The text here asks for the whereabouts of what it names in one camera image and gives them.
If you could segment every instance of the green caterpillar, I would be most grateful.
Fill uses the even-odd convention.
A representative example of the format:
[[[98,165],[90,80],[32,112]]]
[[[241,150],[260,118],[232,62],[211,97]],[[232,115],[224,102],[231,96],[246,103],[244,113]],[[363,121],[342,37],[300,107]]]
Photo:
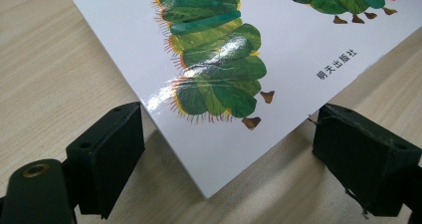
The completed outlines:
[[[210,121],[242,118],[249,129],[261,121],[249,118],[256,108],[257,93],[266,103],[274,91],[261,92],[261,79],[267,72],[258,57],[260,32],[243,23],[241,0],[154,0],[159,7],[158,22],[168,29],[167,51],[174,52],[175,64],[183,70],[173,85],[173,108],[181,115]],[[357,15],[368,8],[382,8],[390,15],[395,10],[384,8],[385,0],[293,0],[309,4],[321,13],[334,15],[334,23],[346,21],[339,14],[349,12],[352,22],[363,23]]]

